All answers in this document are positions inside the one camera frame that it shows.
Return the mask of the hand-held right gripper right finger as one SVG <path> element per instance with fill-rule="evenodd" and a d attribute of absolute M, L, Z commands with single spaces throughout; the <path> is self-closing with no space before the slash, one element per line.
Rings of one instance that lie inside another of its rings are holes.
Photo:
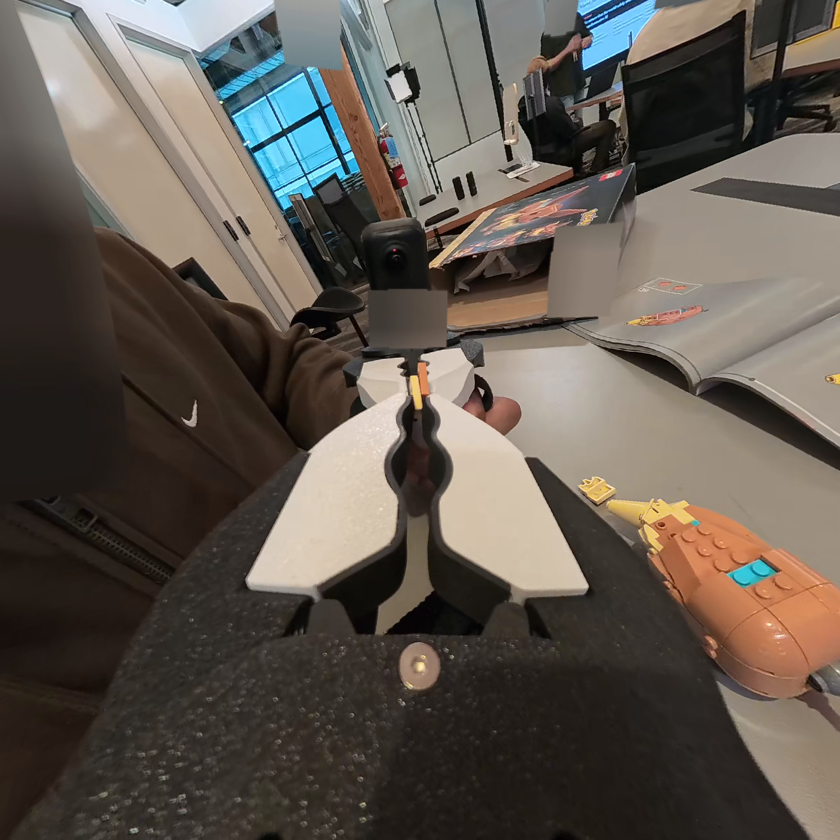
<path fill-rule="evenodd" d="M 589 584 L 522 452 L 440 395 L 425 404 L 427 564 L 452 606 L 577 596 Z"/>

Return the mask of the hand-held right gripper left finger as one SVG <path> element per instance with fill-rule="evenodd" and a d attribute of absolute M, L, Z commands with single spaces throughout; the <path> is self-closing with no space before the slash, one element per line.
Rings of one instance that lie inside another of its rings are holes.
<path fill-rule="evenodd" d="M 253 592 L 385 601 L 406 566 L 395 463 L 414 403 L 395 394 L 315 444 L 248 572 Z"/>

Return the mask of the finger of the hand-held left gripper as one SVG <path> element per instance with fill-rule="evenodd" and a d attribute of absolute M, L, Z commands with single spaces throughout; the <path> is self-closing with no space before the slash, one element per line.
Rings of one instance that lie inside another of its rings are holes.
<path fill-rule="evenodd" d="M 384 403 L 393 396 L 400 396 L 415 407 L 410 374 L 405 358 L 362 359 L 356 389 L 361 410 L 368 410 Z"/>
<path fill-rule="evenodd" d="M 422 353 L 426 365 L 427 396 L 463 408 L 476 389 L 475 366 L 462 347 Z"/>

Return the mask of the person's left forearm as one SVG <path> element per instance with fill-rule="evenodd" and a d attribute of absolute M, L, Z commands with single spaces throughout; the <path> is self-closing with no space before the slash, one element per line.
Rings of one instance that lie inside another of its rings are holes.
<path fill-rule="evenodd" d="M 299 448 L 310 449 L 350 419 L 358 393 L 344 378 L 349 361 L 301 325 L 268 339 L 261 395 Z"/>

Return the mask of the grey background desk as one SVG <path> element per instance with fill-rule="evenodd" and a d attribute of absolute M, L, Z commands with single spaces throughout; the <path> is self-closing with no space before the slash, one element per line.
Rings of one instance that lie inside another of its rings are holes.
<path fill-rule="evenodd" d="M 455 189 L 450 188 L 428 205 L 420 207 L 417 219 L 425 223 L 454 209 L 454 214 L 438 219 L 434 225 L 424 226 L 427 238 L 433 238 L 435 232 L 450 234 L 467 227 L 492 208 L 536 196 L 573 178 L 574 172 L 570 167 L 546 163 L 514 178 L 508 178 L 497 170 L 480 173 L 475 175 L 476 195 L 472 196 L 469 189 L 465 189 L 465 197 L 457 198 Z"/>

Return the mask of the person's left hand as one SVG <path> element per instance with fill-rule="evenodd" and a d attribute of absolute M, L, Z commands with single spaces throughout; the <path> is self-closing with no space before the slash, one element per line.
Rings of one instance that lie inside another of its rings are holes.
<path fill-rule="evenodd" d="M 521 420 L 520 405 L 508 397 L 494 395 L 490 409 L 486 410 L 482 396 L 482 392 L 476 388 L 463 405 L 463 409 L 496 429 L 500 434 L 508 435 Z"/>

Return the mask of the black office chair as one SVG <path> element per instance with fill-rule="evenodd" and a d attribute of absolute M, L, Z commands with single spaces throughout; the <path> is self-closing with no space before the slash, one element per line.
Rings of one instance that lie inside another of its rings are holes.
<path fill-rule="evenodd" d="M 622 69 L 638 195 L 742 151 L 746 17 Z"/>
<path fill-rule="evenodd" d="M 352 290 L 331 287 L 320 293 L 313 304 L 296 312 L 290 321 L 294 327 L 302 324 L 311 335 L 321 341 L 333 339 L 341 334 L 340 322 L 350 321 L 363 347 L 369 343 L 365 338 L 356 316 L 365 310 L 365 301 Z"/>

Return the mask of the red fire extinguisher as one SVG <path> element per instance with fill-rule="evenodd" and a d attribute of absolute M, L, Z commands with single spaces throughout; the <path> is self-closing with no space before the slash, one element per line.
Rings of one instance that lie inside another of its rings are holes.
<path fill-rule="evenodd" d="M 395 138 L 392 135 L 388 122 L 385 122 L 379 128 L 378 139 L 379 150 L 390 176 L 392 185 L 395 190 L 402 190 L 407 187 L 408 181 L 396 146 Z"/>

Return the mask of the wooden column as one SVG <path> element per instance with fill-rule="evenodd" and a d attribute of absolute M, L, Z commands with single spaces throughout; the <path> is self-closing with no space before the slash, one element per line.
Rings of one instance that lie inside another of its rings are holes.
<path fill-rule="evenodd" d="M 341 61 L 342 66 L 338 70 L 321 68 L 321 76 L 349 139 L 374 207 L 383 221 L 406 217 L 403 203 L 391 182 L 374 127 L 343 49 Z"/>

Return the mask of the brick set box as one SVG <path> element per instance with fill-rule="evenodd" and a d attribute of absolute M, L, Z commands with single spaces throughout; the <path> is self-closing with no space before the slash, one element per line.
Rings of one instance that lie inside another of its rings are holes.
<path fill-rule="evenodd" d="M 486 211 L 432 260 L 448 329 L 476 333 L 606 314 L 636 215 L 635 163 Z"/>

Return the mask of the white device stand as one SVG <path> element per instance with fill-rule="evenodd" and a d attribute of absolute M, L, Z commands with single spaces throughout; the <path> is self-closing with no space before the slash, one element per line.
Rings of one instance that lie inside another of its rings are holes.
<path fill-rule="evenodd" d="M 512 153 L 512 161 L 501 172 L 509 180 L 526 181 L 525 174 L 539 167 L 519 119 L 519 101 L 525 94 L 524 79 L 504 87 L 502 92 L 502 139 L 506 152 Z"/>

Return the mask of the white panel light tripod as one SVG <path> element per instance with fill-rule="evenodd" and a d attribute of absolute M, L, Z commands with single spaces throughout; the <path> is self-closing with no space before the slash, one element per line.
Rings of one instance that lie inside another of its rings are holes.
<path fill-rule="evenodd" d="M 438 195 L 443 191 L 442 185 L 417 105 L 421 96 L 421 86 L 419 84 L 417 70 L 409 62 L 391 66 L 385 71 L 385 84 L 392 99 L 397 104 L 404 106 L 408 122 L 414 132 L 423 162 L 426 165 L 434 193 Z"/>

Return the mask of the orange brick model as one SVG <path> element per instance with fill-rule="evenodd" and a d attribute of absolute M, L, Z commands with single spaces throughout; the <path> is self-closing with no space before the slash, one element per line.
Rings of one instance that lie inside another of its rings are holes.
<path fill-rule="evenodd" d="M 743 525 L 681 500 L 610 499 L 707 655 L 772 699 L 839 694 L 838 586 Z"/>

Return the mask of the grey instruction booklet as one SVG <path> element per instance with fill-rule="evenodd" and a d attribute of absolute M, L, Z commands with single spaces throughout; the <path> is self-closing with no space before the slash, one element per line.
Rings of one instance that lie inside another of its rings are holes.
<path fill-rule="evenodd" d="M 698 284 L 657 277 L 603 318 L 564 327 L 609 350 L 650 354 L 691 393 L 739 385 L 839 447 L 839 292 L 814 278 Z"/>

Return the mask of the wall screen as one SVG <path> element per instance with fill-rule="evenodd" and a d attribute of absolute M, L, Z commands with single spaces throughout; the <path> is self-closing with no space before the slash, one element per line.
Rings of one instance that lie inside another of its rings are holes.
<path fill-rule="evenodd" d="M 592 45 L 582 54 L 584 70 L 592 70 L 626 53 L 655 14 L 655 1 L 580 1 L 578 12 L 591 32 Z"/>

